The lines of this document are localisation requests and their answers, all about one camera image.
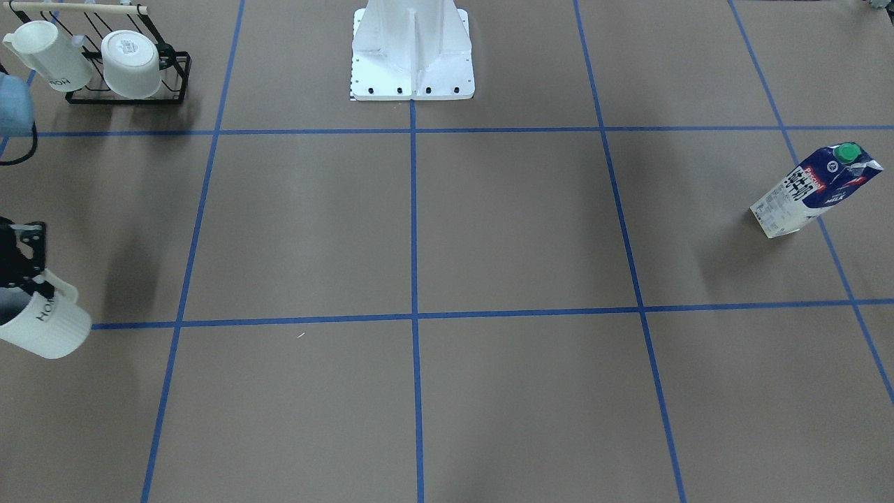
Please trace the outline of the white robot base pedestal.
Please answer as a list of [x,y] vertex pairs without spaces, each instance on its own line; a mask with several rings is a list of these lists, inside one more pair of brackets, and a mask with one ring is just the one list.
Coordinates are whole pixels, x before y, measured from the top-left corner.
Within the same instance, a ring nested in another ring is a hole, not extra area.
[[368,1],[352,29],[352,100],[475,96],[469,13],[455,2]]

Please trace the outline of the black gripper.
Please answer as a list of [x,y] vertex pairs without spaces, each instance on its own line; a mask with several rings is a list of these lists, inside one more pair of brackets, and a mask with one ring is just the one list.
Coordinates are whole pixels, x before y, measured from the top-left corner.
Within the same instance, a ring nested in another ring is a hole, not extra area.
[[33,221],[16,225],[1,219],[1,284],[4,289],[46,291],[48,280],[37,277],[47,264],[47,224]]

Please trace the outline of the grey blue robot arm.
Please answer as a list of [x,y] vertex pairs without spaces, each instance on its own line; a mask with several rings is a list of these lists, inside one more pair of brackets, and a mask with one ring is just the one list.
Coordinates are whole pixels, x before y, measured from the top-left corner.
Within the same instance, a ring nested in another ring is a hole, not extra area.
[[[2,161],[2,166],[15,166],[34,156],[38,146],[38,134],[34,121],[34,103],[31,90],[25,80],[7,73],[2,67],[1,83],[2,137],[31,138],[28,152],[16,159]],[[2,217],[1,225],[1,279],[5,289],[22,289],[28,294],[40,293],[47,299],[54,297],[54,287],[37,276],[45,272],[45,233],[47,225],[38,221],[18,226],[13,220]]]

